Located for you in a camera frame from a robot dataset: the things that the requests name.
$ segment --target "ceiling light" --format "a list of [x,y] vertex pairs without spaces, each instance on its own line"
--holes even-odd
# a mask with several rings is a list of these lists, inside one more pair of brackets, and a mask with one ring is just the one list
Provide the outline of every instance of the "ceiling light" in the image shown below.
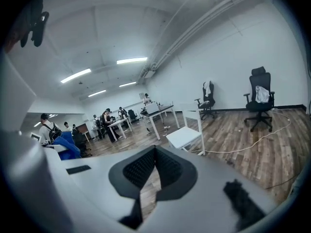
[[133,59],[126,59],[126,60],[117,60],[117,64],[124,64],[124,63],[130,63],[130,62],[138,62],[138,61],[146,61],[148,58],[133,58]]
[[95,95],[97,95],[97,94],[100,94],[100,93],[102,93],[102,92],[105,92],[106,90],[104,90],[104,91],[99,91],[99,92],[96,92],[96,93],[94,93],[94,94],[91,94],[91,95],[89,95],[89,97],[92,97],[92,96],[95,96]]
[[74,79],[74,78],[77,78],[77,77],[79,77],[79,76],[81,76],[81,75],[83,75],[83,74],[86,74],[86,73],[88,73],[88,72],[91,72],[91,69],[86,69],[86,70],[84,70],[84,71],[81,71],[81,72],[78,72],[78,73],[76,73],[76,74],[73,74],[73,75],[69,76],[68,78],[65,78],[64,80],[62,80],[61,83],[66,83],[66,82],[68,82],[69,80],[72,80],[72,79]]
[[126,84],[121,84],[121,85],[119,85],[119,87],[126,86],[126,85],[130,85],[130,84],[134,84],[134,83],[136,83],[136,82],[131,82],[131,83],[126,83]]

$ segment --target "wooden floor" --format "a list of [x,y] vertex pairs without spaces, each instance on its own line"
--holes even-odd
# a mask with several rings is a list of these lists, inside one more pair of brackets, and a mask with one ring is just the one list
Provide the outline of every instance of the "wooden floor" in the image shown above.
[[[291,119],[291,125],[282,131],[272,134],[258,142],[254,147],[248,150],[235,153],[206,153],[200,158],[219,159],[235,168],[242,175],[254,181],[259,186],[267,189],[267,192],[275,199],[277,203],[284,201],[291,189],[295,178],[281,184],[288,179],[298,175],[310,151],[310,132],[311,124],[306,113],[302,109],[284,109],[275,110],[277,113],[288,116]],[[272,112],[273,132],[288,125],[290,122],[286,117]],[[205,140],[205,150],[210,151],[232,151],[244,149],[253,145],[262,136],[267,135],[268,128],[260,123],[254,130],[249,129],[253,124],[249,121],[246,125],[243,120],[251,117],[247,111],[238,112],[218,112],[216,118],[208,117],[202,121],[202,129]],[[177,113],[180,127],[184,126],[181,113]],[[161,145],[168,146],[168,141],[164,136],[177,130],[176,122],[171,113],[164,117],[165,125],[170,125],[168,132],[164,132],[161,120],[155,122],[161,140],[157,140],[149,123],[148,128],[152,134],[147,136],[146,127],[142,120],[133,123],[133,132],[125,132],[127,139],[122,139],[115,143],[109,141],[106,135],[105,139],[90,142],[91,153],[93,156],[112,154],[134,149],[140,146]],[[189,120],[188,126],[198,130],[195,120]],[[200,142],[194,143],[190,151],[196,151],[201,148]],[[160,190],[160,180],[156,169],[153,171],[146,185],[141,191],[141,207],[144,218],[156,206],[156,192]]]

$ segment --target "baseboard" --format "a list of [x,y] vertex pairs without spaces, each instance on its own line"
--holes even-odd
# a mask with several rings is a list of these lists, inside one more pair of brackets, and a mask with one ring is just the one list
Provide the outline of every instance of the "baseboard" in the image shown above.
[[[307,111],[306,106],[303,104],[295,104],[295,105],[280,105],[280,106],[275,106],[274,108],[277,109],[303,109],[304,111]],[[211,112],[226,112],[226,111],[248,111],[246,108],[236,108],[236,109],[216,109],[216,110],[211,110]]]

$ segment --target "computer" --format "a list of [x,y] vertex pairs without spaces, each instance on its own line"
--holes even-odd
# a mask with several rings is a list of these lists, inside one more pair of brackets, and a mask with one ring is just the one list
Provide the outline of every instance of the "computer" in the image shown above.
[[38,141],[38,142],[40,142],[41,141],[41,137],[42,136],[40,136],[40,135],[38,135],[38,134],[35,134],[35,133],[30,133],[30,138],[31,139],[33,139],[33,140],[36,140],[36,141]]
[[156,103],[150,103],[146,105],[145,108],[148,114],[152,114],[156,111],[159,111],[159,106]]

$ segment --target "headrest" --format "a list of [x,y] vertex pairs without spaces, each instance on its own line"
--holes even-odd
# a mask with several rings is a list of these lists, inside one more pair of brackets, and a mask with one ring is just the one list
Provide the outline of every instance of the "headrest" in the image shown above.
[[256,76],[256,75],[260,75],[266,72],[266,69],[264,67],[258,67],[252,70],[252,75]]

